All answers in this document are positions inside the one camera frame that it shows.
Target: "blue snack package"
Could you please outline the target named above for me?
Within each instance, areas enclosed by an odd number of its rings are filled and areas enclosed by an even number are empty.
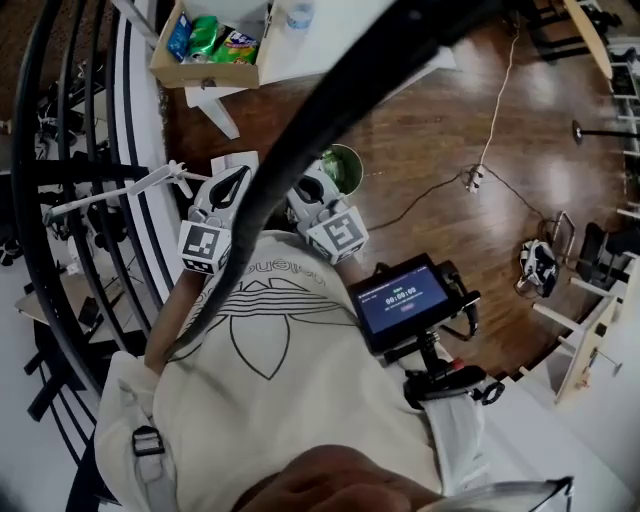
[[[183,11],[173,27],[173,32],[167,42],[167,49],[179,62],[182,62],[187,55],[187,46],[191,36],[191,22],[187,14]]]

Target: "blue screen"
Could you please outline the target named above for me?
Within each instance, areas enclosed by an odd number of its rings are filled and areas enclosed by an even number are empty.
[[[427,266],[357,296],[373,333],[384,331],[448,299]]]

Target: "cardboard box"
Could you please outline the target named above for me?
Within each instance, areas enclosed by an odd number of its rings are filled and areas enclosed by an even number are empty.
[[[185,6],[182,2],[176,2],[171,15],[167,20],[158,45],[156,46],[153,56],[151,57],[151,65],[149,69],[151,73],[169,89],[178,87],[200,87],[203,83],[207,85],[215,85],[217,87],[245,87],[247,89],[257,89],[260,86],[260,78],[258,75],[257,64],[219,64],[219,63],[188,63],[183,64],[171,55],[167,49],[167,42],[173,32],[173,28],[178,22],[180,14],[184,11],[189,19],[193,20],[202,15],[217,16],[220,23],[231,26],[243,34],[254,37],[258,40],[260,47],[258,48],[258,59],[263,58],[261,50],[266,42],[269,27],[271,26],[271,14],[268,6],[264,3],[262,13],[262,21],[253,17],[244,19],[230,19],[227,14],[225,17],[221,10],[216,9],[215,2],[212,2],[208,8],[210,12],[200,12],[203,9],[195,6],[193,9]]]

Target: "wooden floor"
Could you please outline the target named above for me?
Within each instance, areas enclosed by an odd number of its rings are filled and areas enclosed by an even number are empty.
[[[344,138],[366,168],[353,203],[367,226],[397,216],[421,191],[478,161],[510,42],[500,23],[476,32],[455,48],[458,70],[432,73],[381,105]],[[241,133],[232,142],[199,110],[186,106],[181,90],[170,91],[168,156],[203,174],[210,173],[212,157],[225,153],[255,149],[264,157],[315,83],[290,81],[225,99]],[[607,207],[623,204],[627,192],[619,142],[592,138],[577,147],[571,121],[603,127],[612,115],[607,84],[588,56],[549,66],[539,61],[523,33],[485,163],[545,216],[569,212],[578,225],[574,254],[587,222],[609,229],[618,225],[620,219]],[[445,345],[494,375],[512,374],[558,333],[536,316],[532,301],[513,289],[520,244],[536,235],[538,220],[492,177],[476,195],[457,181],[421,201],[401,222],[372,232],[365,265],[373,270],[378,261],[397,264],[425,251],[436,262],[452,260],[467,286],[482,294],[480,332],[466,344],[443,335]],[[571,275],[562,271],[559,286],[544,303],[576,318],[589,303],[584,292],[568,288]]]

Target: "strap buckle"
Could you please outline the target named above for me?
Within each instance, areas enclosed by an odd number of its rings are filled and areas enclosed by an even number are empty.
[[[147,455],[162,455],[165,453],[164,442],[157,428],[143,425],[133,431],[131,435],[133,454],[136,457]]]

